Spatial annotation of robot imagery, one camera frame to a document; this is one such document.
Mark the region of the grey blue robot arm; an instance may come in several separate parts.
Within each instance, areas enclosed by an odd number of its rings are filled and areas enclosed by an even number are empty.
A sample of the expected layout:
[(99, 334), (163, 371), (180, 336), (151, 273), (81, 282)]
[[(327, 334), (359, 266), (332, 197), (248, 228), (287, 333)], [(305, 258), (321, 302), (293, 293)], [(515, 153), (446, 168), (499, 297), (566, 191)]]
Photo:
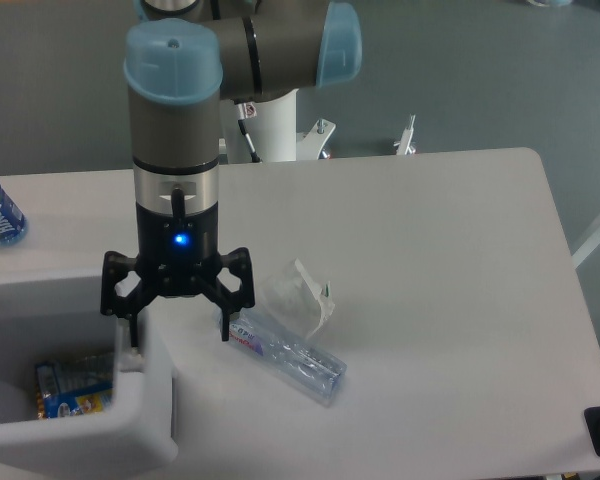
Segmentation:
[(157, 297), (204, 296), (221, 330), (255, 303), (249, 251), (218, 249), (220, 104), (357, 76), (362, 35), (343, 1), (140, 1), (126, 36), (139, 251), (104, 256), (102, 314), (127, 323)]

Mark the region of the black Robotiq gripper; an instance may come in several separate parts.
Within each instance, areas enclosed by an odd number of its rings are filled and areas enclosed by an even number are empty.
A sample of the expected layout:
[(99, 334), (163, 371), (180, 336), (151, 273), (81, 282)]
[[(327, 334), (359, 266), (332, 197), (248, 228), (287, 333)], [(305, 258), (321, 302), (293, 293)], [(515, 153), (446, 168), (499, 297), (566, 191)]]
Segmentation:
[[(239, 247), (226, 255), (218, 252), (217, 205), (178, 219), (136, 206), (139, 254), (132, 258), (116, 251), (104, 255), (100, 313), (128, 321), (130, 346), (140, 346), (139, 313), (157, 296), (203, 295), (222, 313), (221, 341), (230, 337), (231, 316), (255, 306), (250, 252)], [(230, 291), (219, 279), (227, 270), (239, 280)], [(126, 295), (116, 286), (134, 272), (139, 281)]]

